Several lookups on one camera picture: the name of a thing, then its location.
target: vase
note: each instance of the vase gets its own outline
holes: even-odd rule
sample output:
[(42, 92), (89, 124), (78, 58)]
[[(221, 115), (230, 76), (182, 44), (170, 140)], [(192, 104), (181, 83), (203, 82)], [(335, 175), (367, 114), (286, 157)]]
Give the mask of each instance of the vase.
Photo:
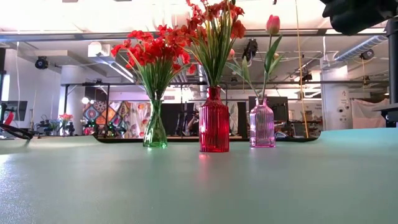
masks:
[(199, 111), (201, 152), (229, 152), (229, 112), (221, 102), (220, 87), (207, 89), (207, 99)]
[(275, 147), (274, 112), (267, 100), (257, 100), (250, 111), (250, 146)]
[(152, 100), (150, 102), (151, 112), (149, 123), (144, 133), (144, 147), (167, 147), (166, 130), (160, 117), (161, 106), (161, 100)]

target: colorful tapestry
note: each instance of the colorful tapestry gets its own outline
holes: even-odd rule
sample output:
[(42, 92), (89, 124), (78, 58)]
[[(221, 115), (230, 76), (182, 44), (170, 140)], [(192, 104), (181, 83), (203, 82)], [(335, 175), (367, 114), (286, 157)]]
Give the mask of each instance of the colorful tapestry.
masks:
[[(96, 101), (93, 105), (87, 104), (83, 109), (83, 118), (86, 121), (95, 120), (99, 130), (103, 129), (106, 122), (106, 102)], [(115, 101), (108, 107), (108, 121), (115, 127), (123, 127), (126, 130), (120, 138), (143, 138), (149, 118), (150, 103)]]

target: pink tulip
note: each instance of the pink tulip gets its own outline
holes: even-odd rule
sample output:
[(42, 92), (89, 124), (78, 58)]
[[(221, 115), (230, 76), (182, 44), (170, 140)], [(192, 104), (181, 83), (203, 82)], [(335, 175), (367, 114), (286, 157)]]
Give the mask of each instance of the pink tulip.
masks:
[(266, 30), (268, 31), (268, 33), (270, 35), (276, 35), (279, 33), (279, 30), (280, 30), (279, 16), (273, 16), (273, 15), (269, 16)]
[(235, 51), (234, 51), (234, 49), (231, 49), (231, 51), (229, 52), (229, 55), (228, 55), (228, 60), (232, 60), (232, 58), (234, 58), (234, 56), (235, 56)]

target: table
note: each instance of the table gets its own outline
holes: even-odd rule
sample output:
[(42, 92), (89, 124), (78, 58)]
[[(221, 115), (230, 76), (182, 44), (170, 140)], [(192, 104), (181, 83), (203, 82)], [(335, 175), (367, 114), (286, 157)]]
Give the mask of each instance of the table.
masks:
[(398, 129), (231, 152), (0, 142), (0, 223), (397, 223)]

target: yellow rope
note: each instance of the yellow rope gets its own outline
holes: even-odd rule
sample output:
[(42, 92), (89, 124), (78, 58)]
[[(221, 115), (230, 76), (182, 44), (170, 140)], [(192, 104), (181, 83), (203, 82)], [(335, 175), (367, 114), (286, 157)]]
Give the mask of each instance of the yellow rope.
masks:
[(298, 63), (300, 68), (300, 94), (301, 94), (301, 105), (303, 110), (303, 119), (305, 125), (305, 135), (309, 138), (308, 135), (308, 126), (307, 126), (307, 118), (305, 117), (305, 110), (304, 110), (304, 92), (303, 92), (303, 68), (302, 68), (302, 61), (301, 61), (301, 47), (300, 47), (300, 31), (299, 31), (299, 9), (297, 8), (297, 0), (295, 0), (296, 5), (296, 21), (297, 21), (297, 46), (298, 46)]

